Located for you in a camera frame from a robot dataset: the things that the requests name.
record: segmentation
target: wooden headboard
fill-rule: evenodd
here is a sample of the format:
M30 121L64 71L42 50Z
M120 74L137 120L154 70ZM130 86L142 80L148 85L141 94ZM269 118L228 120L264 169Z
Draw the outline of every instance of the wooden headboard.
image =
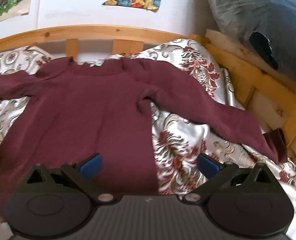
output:
M229 70L236 98L246 109L254 111L259 119L263 119L268 127L283 128L289 152L296 161L296 83L272 70L260 57L220 32L208 30L206 37L195 34L185 37L174 33L126 26L60 26L0 39L0 51L36 45L45 41L66 40L66 55L77 57L78 39L112 39L112 54L127 55L142 51L144 42L162 44L179 38L198 41L220 65ZM277 114L282 117L274 124L271 124L271 115L262 116L262 113L267 111L266 102L274 104L272 108L276 108Z

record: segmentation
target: neckline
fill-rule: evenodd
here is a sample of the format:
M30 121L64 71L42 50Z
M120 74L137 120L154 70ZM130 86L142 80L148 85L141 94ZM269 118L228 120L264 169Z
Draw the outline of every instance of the neckline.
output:
M73 70L79 75L86 76L110 76L123 72L122 59L106 59L101 66L90 67L90 64L84 63L78 65L74 62Z

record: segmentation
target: maroon shirt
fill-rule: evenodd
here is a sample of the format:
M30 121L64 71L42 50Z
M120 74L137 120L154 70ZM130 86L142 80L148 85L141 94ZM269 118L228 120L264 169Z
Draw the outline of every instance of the maroon shirt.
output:
M197 80L168 62L109 59L90 68L66 57L34 75L0 75L0 98L24 96L29 103L0 145L0 207L36 163L58 168L93 153L103 160L99 186L157 193L151 101L277 160L253 114L214 101Z

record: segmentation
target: transparent plastic wrap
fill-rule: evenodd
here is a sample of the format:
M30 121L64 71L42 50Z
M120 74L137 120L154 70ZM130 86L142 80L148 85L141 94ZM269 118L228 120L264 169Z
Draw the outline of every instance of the transparent plastic wrap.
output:
M296 81L296 0L208 0L220 30Z

